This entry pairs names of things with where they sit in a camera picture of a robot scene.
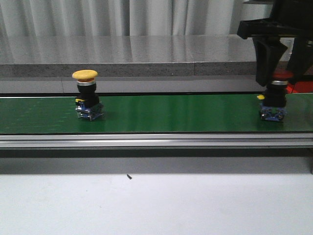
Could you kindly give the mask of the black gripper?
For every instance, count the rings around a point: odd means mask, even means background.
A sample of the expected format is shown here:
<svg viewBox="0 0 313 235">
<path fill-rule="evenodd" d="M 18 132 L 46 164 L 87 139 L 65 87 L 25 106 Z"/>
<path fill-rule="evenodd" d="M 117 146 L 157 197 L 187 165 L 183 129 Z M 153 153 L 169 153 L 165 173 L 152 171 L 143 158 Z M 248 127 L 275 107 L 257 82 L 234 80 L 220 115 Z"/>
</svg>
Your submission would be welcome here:
<svg viewBox="0 0 313 235">
<path fill-rule="evenodd" d="M 313 65 L 313 2 L 311 0 L 275 0 L 265 19 L 240 21 L 237 35 L 253 37 L 256 53 L 256 82 L 265 86 L 285 51 L 280 37 L 296 37 L 287 70 L 295 84 Z"/>
</svg>

